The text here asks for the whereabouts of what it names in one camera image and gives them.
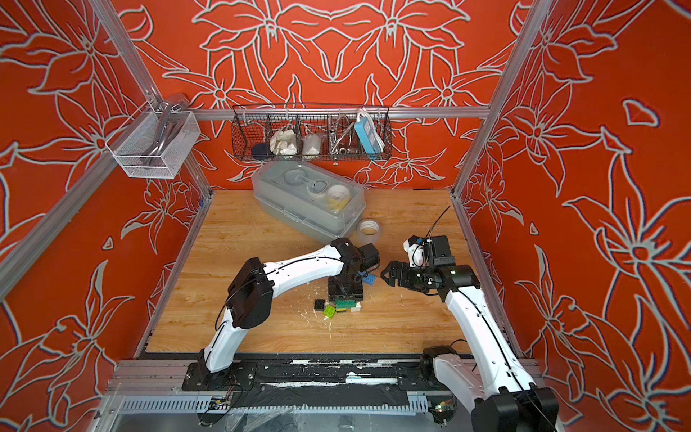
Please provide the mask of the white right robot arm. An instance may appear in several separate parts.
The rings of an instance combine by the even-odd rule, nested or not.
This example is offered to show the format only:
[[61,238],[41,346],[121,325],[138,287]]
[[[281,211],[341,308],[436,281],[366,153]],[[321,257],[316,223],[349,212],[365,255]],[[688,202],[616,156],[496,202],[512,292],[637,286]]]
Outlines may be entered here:
[[468,367],[450,347],[428,348],[424,355],[435,379],[469,412],[474,431],[563,430],[555,392],[538,386],[509,347],[469,266],[413,268],[392,261],[381,279],[389,286],[436,293],[460,325],[476,367]]

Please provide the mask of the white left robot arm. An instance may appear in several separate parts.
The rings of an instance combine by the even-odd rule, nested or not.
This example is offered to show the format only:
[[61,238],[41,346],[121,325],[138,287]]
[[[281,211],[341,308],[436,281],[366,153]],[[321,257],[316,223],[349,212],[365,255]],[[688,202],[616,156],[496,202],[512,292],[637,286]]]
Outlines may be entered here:
[[287,291],[326,278],[329,300],[363,300],[363,281],[380,264],[374,244],[357,247],[347,238],[300,257],[278,262],[248,259],[230,284],[220,322],[212,341],[198,360],[204,374],[228,369],[239,346],[253,329],[270,316],[273,299]]

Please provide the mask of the dark green lego brick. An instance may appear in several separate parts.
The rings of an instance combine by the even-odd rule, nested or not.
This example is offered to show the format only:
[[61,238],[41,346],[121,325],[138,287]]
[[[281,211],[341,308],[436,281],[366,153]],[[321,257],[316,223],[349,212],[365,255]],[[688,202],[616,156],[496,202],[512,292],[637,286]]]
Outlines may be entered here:
[[355,300],[341,300],[338,299],[336,300],[335,307],[337,310],[349,310],[358,305],[358,302]]

